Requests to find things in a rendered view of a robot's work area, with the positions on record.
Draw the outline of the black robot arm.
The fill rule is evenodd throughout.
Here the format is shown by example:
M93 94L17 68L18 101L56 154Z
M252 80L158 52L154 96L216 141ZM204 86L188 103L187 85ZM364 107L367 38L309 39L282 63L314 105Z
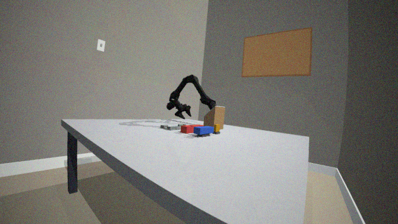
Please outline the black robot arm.
M209 109L211 110L214 106L216 106L216 101L210 99L205 92L203 91L202 87L200 86L199 82L198 82L198 77L194 76L194 75L190 75L188 77L185 77L182 79L181 83L179 84L179 86L177 87L176 90L174 90L173 92L171 92L170 94L170 98L169 98L169 103L167 103L167 109L171 110L172 108L178 106L180 104L180 102L178 101L179 96L180 96L180 92L183 90L184 86L187 83L193 83L195 88L197 89L197 91L199 92L200 96L201 96L201 103L208 105ZM174 100L172 100L174 99Z

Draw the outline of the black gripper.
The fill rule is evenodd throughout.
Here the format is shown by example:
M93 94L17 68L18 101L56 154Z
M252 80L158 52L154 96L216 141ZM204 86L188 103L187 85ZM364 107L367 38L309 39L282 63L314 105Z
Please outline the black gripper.
M185 119L182 112L186 111L186 114L188 114L191 117L190 108L191 107L189 105L184 108L180 103L178 106L176 106L176 109L178 109L178 111L175 113L175 116Z

